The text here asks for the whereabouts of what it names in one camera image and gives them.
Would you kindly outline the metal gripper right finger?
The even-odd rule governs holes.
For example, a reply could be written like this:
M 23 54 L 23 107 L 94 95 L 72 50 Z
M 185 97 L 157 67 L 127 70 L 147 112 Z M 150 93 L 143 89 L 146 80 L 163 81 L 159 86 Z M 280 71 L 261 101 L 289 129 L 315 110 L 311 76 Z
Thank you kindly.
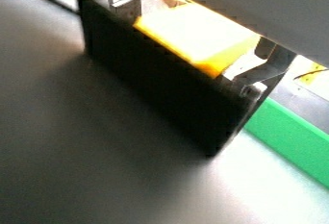
M 264 37 L 257 43 L 253 56 L 265 62 L 238 74 L 229 82 L 225 108 L 230 112 L 249 112 L 258 108 L 297 54 Z

